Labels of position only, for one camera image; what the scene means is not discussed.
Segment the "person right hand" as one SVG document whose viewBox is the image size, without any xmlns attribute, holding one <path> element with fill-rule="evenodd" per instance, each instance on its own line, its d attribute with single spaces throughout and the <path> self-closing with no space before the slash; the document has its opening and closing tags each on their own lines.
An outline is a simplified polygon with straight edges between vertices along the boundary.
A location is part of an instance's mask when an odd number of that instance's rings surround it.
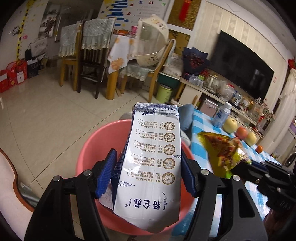
<svg viewBox="0 0 296 241">
<path fill-rule="evenodd" d="M 269 213 L 265 216 L 263 223 L 268 240 L 296 241 L 295 210 L 278 212 L 270 209 Z"/>
</svg>

